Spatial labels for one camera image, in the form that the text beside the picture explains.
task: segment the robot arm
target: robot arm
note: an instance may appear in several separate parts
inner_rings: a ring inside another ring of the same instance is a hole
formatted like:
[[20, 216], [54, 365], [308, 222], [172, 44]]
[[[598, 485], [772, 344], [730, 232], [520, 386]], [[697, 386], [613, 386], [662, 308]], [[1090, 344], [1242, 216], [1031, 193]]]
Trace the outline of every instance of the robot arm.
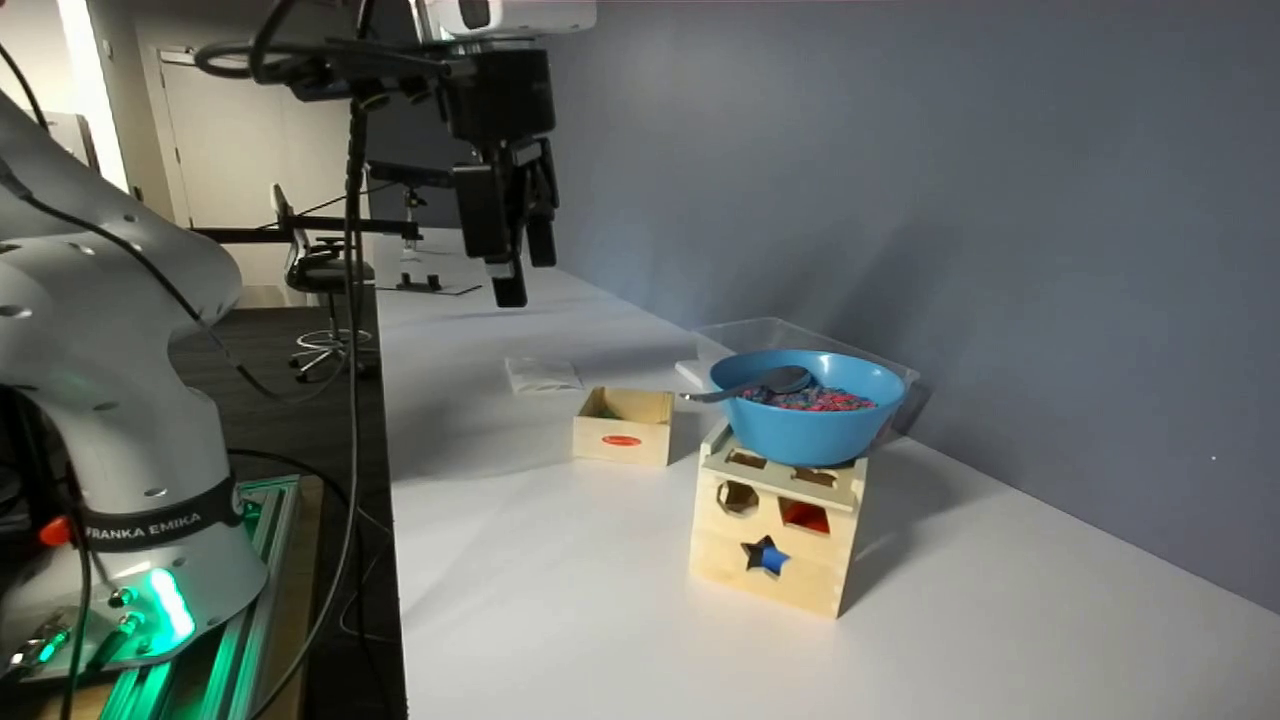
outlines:
[[225, 247], [94, 180], [0, 94], [0, 383], [54, 422], [84, 520], [84, 546], [47, 546], [4, 591], [6, 664], [65, 670], [79, 552], [94, 556], [84, 653], [112, 638], [112, 664], [167, 659], [263, 587], [220, 416], [167, 365], [234, 293]]

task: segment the wooden shape sorter box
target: wooden shape sorter box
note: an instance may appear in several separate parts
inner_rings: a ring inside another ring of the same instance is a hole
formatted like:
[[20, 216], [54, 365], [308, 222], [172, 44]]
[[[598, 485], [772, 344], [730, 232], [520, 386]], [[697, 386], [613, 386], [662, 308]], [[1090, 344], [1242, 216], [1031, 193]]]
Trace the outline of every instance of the wooden shape sorter box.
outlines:
[[838, 617], [864, 487], [868, 459], [769, 462], [722, 426], [701, 447], [687, 565], [730, 587]]

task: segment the gray wall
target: gray wall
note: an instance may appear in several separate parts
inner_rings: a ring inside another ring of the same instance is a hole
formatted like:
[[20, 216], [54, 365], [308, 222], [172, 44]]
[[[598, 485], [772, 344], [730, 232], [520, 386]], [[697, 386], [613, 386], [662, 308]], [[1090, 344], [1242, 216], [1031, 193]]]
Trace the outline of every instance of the gray wall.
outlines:
[[598, 2], [560, 254], [931, 380], [915, 436], [1280, 613], [1280, 2]]

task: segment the table surface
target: table surface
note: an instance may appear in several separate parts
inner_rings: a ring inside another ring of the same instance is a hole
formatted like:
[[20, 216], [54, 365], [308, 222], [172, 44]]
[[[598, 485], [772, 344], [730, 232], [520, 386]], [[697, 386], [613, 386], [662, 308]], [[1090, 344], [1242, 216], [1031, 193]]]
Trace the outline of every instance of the table surface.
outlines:
[[588, 386], [697, 386], [722, 346], [563, 273], [497, 312], [435, 268], [484, 289], [377, 300], [413, 717], [1280, 717], [1280, 617], [915, 438], [868, 462], [838, 618], [693, 577], [718, 410], [675, 410], [662, 472], [569, 438]]

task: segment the star-shaped hole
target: star-shaped hole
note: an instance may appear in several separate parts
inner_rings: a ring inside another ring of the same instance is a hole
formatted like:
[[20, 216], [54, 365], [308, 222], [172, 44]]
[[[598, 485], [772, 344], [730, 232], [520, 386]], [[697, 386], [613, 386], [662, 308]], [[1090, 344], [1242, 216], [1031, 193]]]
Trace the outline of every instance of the star-shaped hole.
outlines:
[[757, 544], [742, 544], [742, 552], [749, 552], [749, 570], [760, 566], [769, 577], [784, 577], [784, 565], [792, 561], [788, 552], [780, 552], [772, 544], [772, 535], [760, 535]]

